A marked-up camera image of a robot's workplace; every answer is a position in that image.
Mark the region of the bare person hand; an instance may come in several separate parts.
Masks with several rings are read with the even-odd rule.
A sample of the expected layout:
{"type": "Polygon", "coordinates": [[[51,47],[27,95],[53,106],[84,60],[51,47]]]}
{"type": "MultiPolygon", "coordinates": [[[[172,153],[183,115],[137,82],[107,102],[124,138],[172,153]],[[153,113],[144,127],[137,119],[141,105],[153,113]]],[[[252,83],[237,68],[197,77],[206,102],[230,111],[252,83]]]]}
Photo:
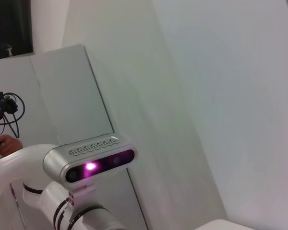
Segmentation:
{"type": "Polygon", "coordinates": [[[0,135],[0,155],[6,157],[23,148],[22,142],[10,135],[0,135]]]}

